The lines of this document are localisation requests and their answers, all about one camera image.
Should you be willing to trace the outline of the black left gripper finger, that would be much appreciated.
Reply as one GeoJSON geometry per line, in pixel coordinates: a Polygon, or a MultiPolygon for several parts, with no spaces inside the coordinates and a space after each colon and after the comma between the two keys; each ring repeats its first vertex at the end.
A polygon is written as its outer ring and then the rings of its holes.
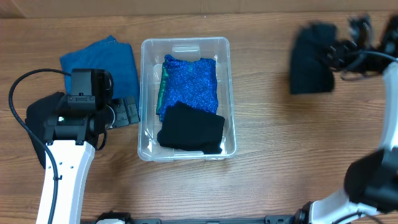
{"type": "Polygon", "coordinates": [[[127,117],[127,111],[126,111],[126,107],[124,104],[124,100],[121,98],[114,99],[112,101],[111,107],[115,113],[115,120],[114,120],[112,127],[115,129],[115,128],[121,128],[124,126],[128,126],[129,119],[127,117]]]}
{"type": "Polygon", "coordinates": [[[140,121],[140,116],[135,98],[133,96],[126,97],[124,99],[124,102],[125,102],[126,114],[129,120],[129,124],[138,123],[140,121]]]}

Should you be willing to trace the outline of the black cloth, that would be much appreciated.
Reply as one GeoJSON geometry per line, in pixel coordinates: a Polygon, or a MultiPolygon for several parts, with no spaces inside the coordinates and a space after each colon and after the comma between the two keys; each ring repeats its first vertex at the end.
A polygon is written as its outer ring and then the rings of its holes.
{"type": "Polygon", "coordinates": [[[335,79],[326,58],[329,47],[335,43],[336,31],[333,24],[316,22],[297,32],[290,54],[292,95],[333,91],[335,79]]]}
{"type": "Polygon", "coordinates": [[[177,102],[167,107],[157,140],[162,147],[219,154],[225,119],[177,102]]]}

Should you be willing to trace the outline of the blue sequin garment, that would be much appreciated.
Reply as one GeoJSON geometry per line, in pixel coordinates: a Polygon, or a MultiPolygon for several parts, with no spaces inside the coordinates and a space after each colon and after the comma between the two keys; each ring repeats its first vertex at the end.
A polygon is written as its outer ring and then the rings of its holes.
{"type": "Polygon", "coordinates": [[[162,64],[156,115],[163,121],[166,109],[177,102],[215,114],[217,89],[215,60],[201,58],[189,62],[167,54],[162,64]]]}

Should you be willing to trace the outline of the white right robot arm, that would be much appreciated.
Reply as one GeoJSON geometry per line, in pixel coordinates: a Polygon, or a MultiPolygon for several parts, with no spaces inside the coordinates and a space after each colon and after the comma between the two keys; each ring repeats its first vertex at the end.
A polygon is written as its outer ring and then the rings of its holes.
{"type": "Polygon", "coordinates": [[[380,44],[371,44],[369,17],[350,20],[351,39],[331,45],[322,62],[346,79],[348,72],[367,78],[379,72],[384,81],[386,108],[381,140],[373,153],[353,162],[344,186],[330,196],[309,202],[295,214],[296,223],[350,223],[397,210],[397,16],[390,17],[380,44]]]}

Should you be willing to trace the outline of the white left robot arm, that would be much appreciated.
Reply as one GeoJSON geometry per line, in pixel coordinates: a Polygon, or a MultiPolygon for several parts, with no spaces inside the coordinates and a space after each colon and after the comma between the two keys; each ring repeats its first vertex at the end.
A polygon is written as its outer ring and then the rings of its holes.
{"type": "Polygon", "coordinates": [[[70,96],[56,92],[30,105],[26,122],[45,169],[37,223],[79,223],[86,178],[98,137],[130,125],[125,108],[109,101],[96,111],[73,110],[70,96]]]}

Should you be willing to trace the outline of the black cloth under left arm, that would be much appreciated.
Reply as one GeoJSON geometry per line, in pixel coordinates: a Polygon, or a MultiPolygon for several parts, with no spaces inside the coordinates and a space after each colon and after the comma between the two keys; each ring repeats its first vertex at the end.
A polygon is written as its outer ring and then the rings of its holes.
{"type": "MultiPolygon", "coordinates": [[[[41,142],[44,142],[44,122],[54,112],[64,95],[65,94],[62,92],[56,92],[32,103],[26,110],[27,117],[25,119],[25,124],[41,142]]],[[[45,150],[31,135],[29,135],[29,137],[40,165],[45,168],[45,150]]]]}

